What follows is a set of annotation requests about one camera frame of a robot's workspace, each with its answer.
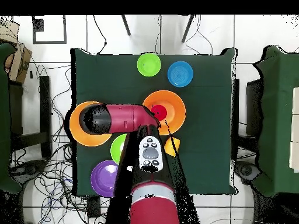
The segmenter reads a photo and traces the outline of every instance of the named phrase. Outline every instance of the green tablecloth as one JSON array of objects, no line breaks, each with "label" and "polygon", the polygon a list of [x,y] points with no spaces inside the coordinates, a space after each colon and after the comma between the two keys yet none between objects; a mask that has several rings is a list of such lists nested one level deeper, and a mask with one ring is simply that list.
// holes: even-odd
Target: green tablecloth
[{"label": "green tablecloth", "polygon": [[299,87],[299,55],[264,49],[256,64],[264,83],[263,127],[259,137],[258,165],[263,173],[253,185],[266,197],[299,193],[299,173],[289,168],[293,89]]},{"label": "green tablecloth", "polygon": [[0,44],[0,190],[18,193],[21,186],[9,177],[8,167],[11,159],[11,112],[9,105],[8,75],[4,71],[6,58],[16,51],[8,43]]},{"label": "green tablecloth", "polygon": [[[229,194],[231,63],[235,50],[223,55],[159,55],[162,67],[153,77],[137,70],[139,55],[90,55],[72,50],[72,94],[76,104],[95,100],[102,103],[142,104],[156,90],[178,94],[186,106],[186,120],[174,133],[180,139],[179,157],[191,194]],[[172,86],[167,78],[169,66],[188,62],[194,72],[187,87]],[[95,195],[90,183],[92,169],[111,160],[110,146],[86,147],[77,144],[77,194]],[[168,136],[162,136],[165,142]]]}]

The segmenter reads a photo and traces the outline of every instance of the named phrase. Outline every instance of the yellow object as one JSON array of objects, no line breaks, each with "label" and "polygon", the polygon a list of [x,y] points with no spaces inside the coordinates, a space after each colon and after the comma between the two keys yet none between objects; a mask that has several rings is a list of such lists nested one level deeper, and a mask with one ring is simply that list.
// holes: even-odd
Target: yellow object
[{"label": "yellow object", "polygon": [[[173,142],[175,143],[175,149],[178,152],[179,147],[180,147],[180,140],[178,140],[177,138],[173,137]],[[164,149],[165,152],[171,156],[175,157],[175,150],[172,146],[172,141],[171,141],[171,137],[167,139],[165,145],[164,145]]]}]

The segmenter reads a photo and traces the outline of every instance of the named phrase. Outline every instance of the green plate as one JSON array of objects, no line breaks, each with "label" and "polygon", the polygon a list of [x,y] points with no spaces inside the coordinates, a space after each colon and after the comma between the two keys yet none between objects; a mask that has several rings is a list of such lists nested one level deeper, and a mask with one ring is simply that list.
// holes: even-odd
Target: green plate
[{"label": "green plate", "polygon": [[139,57],[137,69],[143,76],[154,76],[161,69],[161,60],[154,53],[145,53]]},{"label": "green plate", "polygon": [[120,155],[123,151],[124,140],[126,139],[127,134],[122,134],[118,136],[111,144],[110,153],[111,157],[116,164],[119,165]]}]

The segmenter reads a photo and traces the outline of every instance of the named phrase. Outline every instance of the purple plate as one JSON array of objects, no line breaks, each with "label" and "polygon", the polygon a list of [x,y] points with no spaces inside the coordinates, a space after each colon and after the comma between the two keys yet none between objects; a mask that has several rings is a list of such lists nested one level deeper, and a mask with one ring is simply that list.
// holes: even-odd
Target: purple plate
[{"label": "purple plate", "polygon": [[96,165],[91,173],[91,186],[96,193],[106,198],[114,197],[117,168],[118,165],[112,160]]}]

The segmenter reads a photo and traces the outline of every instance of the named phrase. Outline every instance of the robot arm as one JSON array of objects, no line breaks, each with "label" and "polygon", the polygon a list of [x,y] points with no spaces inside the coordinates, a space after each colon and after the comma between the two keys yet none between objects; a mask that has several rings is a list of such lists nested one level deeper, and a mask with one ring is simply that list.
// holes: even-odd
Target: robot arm
[{"label": "robot arm", "polygon": [[125,196],[118,182],[124,180],[122,167],[132,166],[132,176],[127,178],[131,180],[130,224],[179,224],[175,190],[154,115],[140,105],[92,104],[81,112],[79,121],[92,135],[130,133],[115,188],[116,198]]}]

